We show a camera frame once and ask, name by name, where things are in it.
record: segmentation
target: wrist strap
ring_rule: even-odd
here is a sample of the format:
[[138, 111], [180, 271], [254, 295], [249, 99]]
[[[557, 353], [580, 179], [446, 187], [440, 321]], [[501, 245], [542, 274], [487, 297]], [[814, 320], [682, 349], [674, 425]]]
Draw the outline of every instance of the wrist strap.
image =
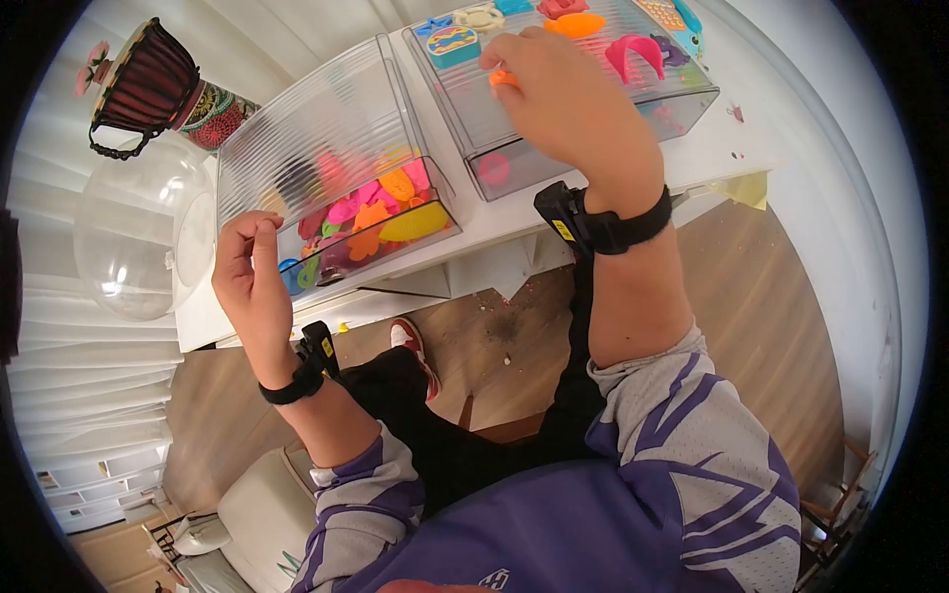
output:
[[308, 398], [323, 387], [323, 366], [317, 357], [308, 357], [293, 373], [293, 382], [283, 389], [271, 390], [260, 383], [260, 395], [273, 405], [283, 406], [302, 398]]
[[621, 219], [614, 212], [587, 214], [581, 207], [577, 226], [581, 235], [588, 237], [593, 250], [603, 255], [619, 255], [640, 243], [656, 238], [672, 218], [672, 198], [669, 188], [663, 187], [662, 196], [648, 212]]

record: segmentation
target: clear plastic globe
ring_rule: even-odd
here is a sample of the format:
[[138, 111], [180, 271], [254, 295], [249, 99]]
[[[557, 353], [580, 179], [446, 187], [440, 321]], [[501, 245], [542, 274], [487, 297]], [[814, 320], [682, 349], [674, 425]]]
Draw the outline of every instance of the clear plastic globe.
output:
[[103, 158], [96, 167], [83, 191], [73, 247], [79, 277], [101, 306], [150, 321], [194, 291], [211, 266], [216, 237], [206, 156], [162, 137], [138, 157]]

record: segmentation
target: wooden floor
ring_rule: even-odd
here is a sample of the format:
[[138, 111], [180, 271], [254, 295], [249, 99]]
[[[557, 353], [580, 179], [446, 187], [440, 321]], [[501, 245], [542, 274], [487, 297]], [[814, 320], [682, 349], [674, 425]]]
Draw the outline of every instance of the wooden floor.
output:
[[[773, 213], [725, 203], [680, 230], [679, 244], [718, 374], [771, 432], [802, 491], [839, 476], [844, 422], [827, 329]], [[458, 421], [472, 396], [472, 430], [545, 410], [567, 360], [571, 291], [570, 270], [557, 269], [509, 304], [488, 290], [413, 313], [443, 383], [432, 409]], [[388, 334], [381, 322], [337, 336], [341, 364], [371, 360]], [[269, 449], [301, 446], [260, 398], [242, 349], [186, 355], [172, 390], [164, 487], [183, 511], [213, 509]]]

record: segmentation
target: purple and gray jacket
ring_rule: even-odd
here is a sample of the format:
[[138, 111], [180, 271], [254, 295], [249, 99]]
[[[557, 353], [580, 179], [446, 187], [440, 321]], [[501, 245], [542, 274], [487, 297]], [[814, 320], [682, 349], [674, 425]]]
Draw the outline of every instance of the purple and gray jacket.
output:
[[793, 590], [797, 488], [698, 329], [658, 356], [587, 370], [606, 407], [586, 443], [606, 459], [520, 473], [421, 527], [412, 454], [384, 426], [359, 458], [313, 470], [317, 528], [291, 593], [396, 579], [509, 593]]

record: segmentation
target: white curtain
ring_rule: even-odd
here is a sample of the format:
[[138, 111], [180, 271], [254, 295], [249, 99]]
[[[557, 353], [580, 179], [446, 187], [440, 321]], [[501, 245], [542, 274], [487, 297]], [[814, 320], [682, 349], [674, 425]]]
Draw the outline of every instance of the white curtain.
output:
[[[98, 307], [79, 282], [73, 219], [102, 159], [86, 137], [96, 87], [80, 98], [72, 93], [89, 50], [105, 40], [114, 57], [140, 23], [158, 16], [192, 54], [202, 78], [264, 104], [377, 33], [469, 4], [96, 0], [89, 6], [29, 109], [9, 185], [9, 207], [21, 221], [25, 274], [20, 355], [8, 371], [14, 419], [35, 471], [77, 468], [169, 444], [164, 404], [183, 360], [173, 315], [126, 322]], [[127, 136], [101, 130], [96, 138], [118, 146]]]

